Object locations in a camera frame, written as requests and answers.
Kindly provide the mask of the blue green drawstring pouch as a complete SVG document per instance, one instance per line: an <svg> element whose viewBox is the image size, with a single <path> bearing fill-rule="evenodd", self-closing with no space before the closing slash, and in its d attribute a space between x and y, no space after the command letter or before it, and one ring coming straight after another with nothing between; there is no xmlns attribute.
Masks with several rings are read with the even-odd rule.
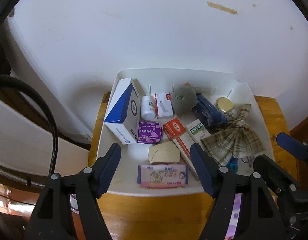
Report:
<svg viewBox="0 0 308 240"><path fill-rule="evenodd" d="M239 174L242 176L249 176L254 171L253 162L255 157L243 157L234 158L232 157L225 167L234 174Z"/></svg>

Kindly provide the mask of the plaid fabric bow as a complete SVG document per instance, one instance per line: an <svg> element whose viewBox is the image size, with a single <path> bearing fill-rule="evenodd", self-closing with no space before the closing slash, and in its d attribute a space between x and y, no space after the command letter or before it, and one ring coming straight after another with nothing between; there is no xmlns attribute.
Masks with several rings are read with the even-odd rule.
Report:
<svg viewBox="0 0 308 240"><path fill-rule="evenodd" d="M251 105L243 104L225 113L228 122L217 124L217 132L201 140L206 152L220 166L232 159L253 157L265 150L257 133L246 123Z"/></svg>

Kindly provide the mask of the green white medicine box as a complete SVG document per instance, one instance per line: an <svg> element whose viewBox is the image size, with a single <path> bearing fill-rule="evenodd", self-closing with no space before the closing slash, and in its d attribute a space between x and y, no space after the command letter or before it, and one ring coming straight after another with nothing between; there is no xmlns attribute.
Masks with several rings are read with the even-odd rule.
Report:
<svg viewBox="0 0 308 240"><path fill-rule="evenodd" d="M202 140L208 138L211 134L201 123L201 121L199 119L196 119L190 124L188 124L185 128L193 141L195 143L198 143L201 148L206 151L206 146L204 145Z"/></svg>

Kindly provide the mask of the pink wet wipes pack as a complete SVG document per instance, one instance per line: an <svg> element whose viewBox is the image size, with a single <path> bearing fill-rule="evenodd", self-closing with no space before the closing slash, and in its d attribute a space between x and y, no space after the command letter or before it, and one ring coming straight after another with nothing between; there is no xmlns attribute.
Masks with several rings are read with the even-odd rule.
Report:
<svg viewBox="0 0 308 240"><path fill-rule="evenodd" d="M188 174L183 164L139 165L137 183L152 189L182 187L188 184Z"/></svg>

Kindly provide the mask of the white blue HP box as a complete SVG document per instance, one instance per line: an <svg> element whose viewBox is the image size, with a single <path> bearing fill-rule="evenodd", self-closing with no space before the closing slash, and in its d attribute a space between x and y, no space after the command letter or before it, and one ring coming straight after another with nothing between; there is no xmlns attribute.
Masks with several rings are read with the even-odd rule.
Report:
<svg viewBox="0 0 308 240"><path fill-rule="evenodd" d="M105 115L105 125L123 145L138 141L140 105L140 95L133 80L119 80Z"/></svg>

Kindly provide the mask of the purple mint tin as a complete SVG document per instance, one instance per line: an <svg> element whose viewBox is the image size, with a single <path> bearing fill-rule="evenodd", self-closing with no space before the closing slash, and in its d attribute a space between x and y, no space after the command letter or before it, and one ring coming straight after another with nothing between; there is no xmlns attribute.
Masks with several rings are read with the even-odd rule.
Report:
<svg viewBox="0 0 308 240"><path fill-rule="evenodd" d="M141 121L138 129L137 143L157 144L162 138L162 126L158 122Z"/></svg>

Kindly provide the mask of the red white medicine box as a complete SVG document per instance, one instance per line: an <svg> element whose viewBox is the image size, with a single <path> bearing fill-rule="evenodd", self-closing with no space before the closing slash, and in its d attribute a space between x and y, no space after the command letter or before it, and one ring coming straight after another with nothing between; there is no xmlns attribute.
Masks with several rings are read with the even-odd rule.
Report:
<svg viewBox="0 0 308 240"><path fill-rule="evenodd" d="M168 139L173 141L177 146L183 160L188 165L192 176L196 181L198 181L199 178L190 156L190 148L194 144L194 141L190 137L185 127L182 125L178 118L174 118L163 125L163 131L167 135Z"/></svg>

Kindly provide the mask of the purple white carton box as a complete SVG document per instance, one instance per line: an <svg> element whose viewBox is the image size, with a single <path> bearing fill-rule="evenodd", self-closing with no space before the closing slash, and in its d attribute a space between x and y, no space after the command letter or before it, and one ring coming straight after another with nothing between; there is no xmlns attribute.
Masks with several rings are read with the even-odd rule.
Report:
<svg viewBox="0 0 308 240"><path fill-rule="evenodd" d="M241 201L242 201L242 194L236 193L228 230L225 235L225 240L233 239L235 236L239 219L239 213L241 209Z"/></svg>

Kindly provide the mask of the dark blue snack packet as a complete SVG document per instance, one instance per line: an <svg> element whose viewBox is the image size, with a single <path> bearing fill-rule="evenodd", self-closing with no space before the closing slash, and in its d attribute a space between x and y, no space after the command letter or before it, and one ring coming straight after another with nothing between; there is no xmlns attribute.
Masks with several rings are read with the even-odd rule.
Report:
<svg viewBox="0 0 308 240"><path fill-rule="evenodd" d="M192 111L205 127L227 124L228 119L202 93L196 94L196 104Z"/></svg>

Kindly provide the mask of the round gold tin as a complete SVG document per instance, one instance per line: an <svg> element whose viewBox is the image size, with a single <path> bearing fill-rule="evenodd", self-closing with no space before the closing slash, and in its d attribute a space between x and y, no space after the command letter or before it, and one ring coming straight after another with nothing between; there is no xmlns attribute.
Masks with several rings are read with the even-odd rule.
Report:
<svg viewBox="0 0 308 240"><path fill-rule="evenodd" d="M216 100L215 106L222 112L226 113L227 111L234 108L234 104L226 97L220 97Z"/></svg>

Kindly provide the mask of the small white bottle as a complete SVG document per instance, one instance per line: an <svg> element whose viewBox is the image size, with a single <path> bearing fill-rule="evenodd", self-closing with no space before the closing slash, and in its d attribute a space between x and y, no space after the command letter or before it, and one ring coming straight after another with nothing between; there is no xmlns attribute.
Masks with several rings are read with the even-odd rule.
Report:
<svg viewBox="0 0 308 240"><path fill-rule="evenodd" d="M152 121L156 117L155 105L150 95L145 95L142 98L141 117L145 121Z"/></svg>

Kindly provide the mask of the grey round plush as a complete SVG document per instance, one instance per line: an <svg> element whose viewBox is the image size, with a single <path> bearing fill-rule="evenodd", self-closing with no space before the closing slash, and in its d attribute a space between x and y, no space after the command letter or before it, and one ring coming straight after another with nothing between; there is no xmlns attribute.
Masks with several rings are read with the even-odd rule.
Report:
<svg viewBox="0 0 308 240"><path fill-rule="evenodd" d="M192 111L193 107L196 105L196 101L196 92L191 86L182 85L175 87L171 94L172 108L177 116Z"/></svg>

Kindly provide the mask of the small red white box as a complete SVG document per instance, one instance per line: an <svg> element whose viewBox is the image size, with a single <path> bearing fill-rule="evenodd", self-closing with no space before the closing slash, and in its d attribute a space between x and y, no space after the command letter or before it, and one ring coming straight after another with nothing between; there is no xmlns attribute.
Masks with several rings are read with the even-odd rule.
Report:
<svg viewBox="0 0 308 240"><path fill-rule="evenodd" d="M155 93L155 107L158 119L172 118L174 115L170 93Z"/></svg>

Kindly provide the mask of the wooden door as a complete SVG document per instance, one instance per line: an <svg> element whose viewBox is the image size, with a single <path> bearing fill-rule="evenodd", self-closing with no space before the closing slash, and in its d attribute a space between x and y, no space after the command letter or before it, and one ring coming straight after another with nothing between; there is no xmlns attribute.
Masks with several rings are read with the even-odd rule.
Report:
<svg viewBox="0 0 308 240"><path fill-rule="evenodd" d="M299 142L308 142L308 116L295 128L290 131L290 135ZM308 167L303 160L297 159L298 179L302 187L308 188Z"/></svg>

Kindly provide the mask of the white bladeless fan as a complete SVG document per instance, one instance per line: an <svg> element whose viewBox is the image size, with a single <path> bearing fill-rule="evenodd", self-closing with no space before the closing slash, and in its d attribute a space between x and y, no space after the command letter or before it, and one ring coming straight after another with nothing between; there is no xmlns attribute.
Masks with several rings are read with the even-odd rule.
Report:
<svg viewBox="0 0 308 240"><path fill-rule="evenodd" d="M74 116L63 107L31 67L25 51L13 37L18 32L16 17L8 16L0 27L0 38L12 64L13 76L35 89L50 108L57 127L65 124L76 134ZM0 99L0 166L15 172L47 176L53 147L51 132L21 114ZM62 176L79 173L88 165L89 151L65 139L59 139L55 171Z"/></svg>

